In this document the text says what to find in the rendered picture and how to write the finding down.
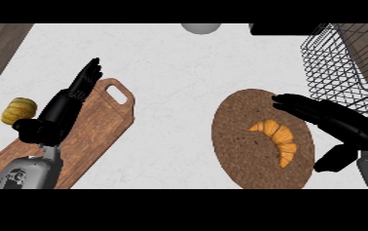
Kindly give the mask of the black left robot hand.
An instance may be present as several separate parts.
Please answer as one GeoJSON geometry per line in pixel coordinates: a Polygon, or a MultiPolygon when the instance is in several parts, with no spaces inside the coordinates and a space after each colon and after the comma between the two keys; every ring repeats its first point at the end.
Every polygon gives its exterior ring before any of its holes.
{"type": "Polygon", "coordinates": [[[57,145],[75,125],[87,97],[101,77],[98,58],[92,58],[67,89],[59,91],[35,119],[20,119],[11,128],[25,143],[57,145]]]}

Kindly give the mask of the round brown cork placemat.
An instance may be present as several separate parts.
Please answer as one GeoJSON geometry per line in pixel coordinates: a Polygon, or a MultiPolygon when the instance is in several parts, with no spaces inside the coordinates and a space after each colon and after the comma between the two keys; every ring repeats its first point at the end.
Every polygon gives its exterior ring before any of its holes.
{"type": "Polygon", "coordinates": [[[212,140],[220,167],[241,188],[304,186],[313,170],[315,145],[306,123],[273,109],[273,94],[257,89],[235,92],[215,112],[212,140]],[[278,165],[276,146],[262,132],[248,128],[265,119],[287,125],[296,153],[285,168],[278,165]]]}

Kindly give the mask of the black appliance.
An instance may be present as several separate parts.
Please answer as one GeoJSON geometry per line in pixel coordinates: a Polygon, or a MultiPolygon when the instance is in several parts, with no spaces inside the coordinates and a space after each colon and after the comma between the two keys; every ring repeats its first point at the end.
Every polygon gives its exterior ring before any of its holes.
{"type": "Polygon", "coordinates": [[[328,25],[325,23],[250,23],[253,35],[318,35],[328,25]]]}

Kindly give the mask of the yellow ridged squash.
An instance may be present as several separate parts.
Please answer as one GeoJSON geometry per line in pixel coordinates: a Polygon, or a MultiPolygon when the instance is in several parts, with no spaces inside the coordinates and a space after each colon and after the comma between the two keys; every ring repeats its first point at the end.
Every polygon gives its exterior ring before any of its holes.
{"type": "Polygon", "coordinates": [[[31,119],[35,115],[36,104],[23,97],[16,97],[1,113],[1,122],[13,125],[19,119],[31,119]]]}

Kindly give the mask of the golden croissant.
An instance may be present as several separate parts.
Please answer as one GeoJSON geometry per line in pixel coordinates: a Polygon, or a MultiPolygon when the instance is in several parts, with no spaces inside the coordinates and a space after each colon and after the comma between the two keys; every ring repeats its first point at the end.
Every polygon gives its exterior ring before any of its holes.
{"type": "Polygon", "coordinates": [[[268,118],[254,123],[247,129],[248,132],[262,133],[271,140],[278,151],[278,166],[284,169],[293,161],[297,145],[293,142],[290,127],[268,118]]]}

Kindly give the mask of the grey round bowl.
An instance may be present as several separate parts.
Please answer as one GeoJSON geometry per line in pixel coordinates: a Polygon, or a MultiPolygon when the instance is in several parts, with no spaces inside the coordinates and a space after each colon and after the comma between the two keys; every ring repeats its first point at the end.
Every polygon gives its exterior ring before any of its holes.
{"type": "Polygon", "coordinates": [[[219,23],[182,23],[181,26],[193,34],[204,35],[218,30],[219,23]]]}

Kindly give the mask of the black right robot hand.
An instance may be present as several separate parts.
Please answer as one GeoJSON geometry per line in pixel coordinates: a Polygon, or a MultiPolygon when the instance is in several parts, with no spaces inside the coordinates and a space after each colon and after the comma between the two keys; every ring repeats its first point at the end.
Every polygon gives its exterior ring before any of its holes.
{"type": "Polygon", "coordinates": [[[357,151],[368,151],[368,118],[346,106],[322,99],[316,101],[301,95],[272,96],[273,108],[313,124],[340,144],[316,161],[318,173],[337,173],[356,159],[357,151]]]}

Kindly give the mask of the dark wooden cabinet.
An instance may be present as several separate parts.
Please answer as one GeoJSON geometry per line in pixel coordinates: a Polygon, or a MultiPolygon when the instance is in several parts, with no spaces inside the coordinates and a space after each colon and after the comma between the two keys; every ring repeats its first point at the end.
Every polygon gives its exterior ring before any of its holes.
{"type": "Polygon", "coordinates": [[[32,28],[31,23],[0,23],[0,74],[32,28]]]}

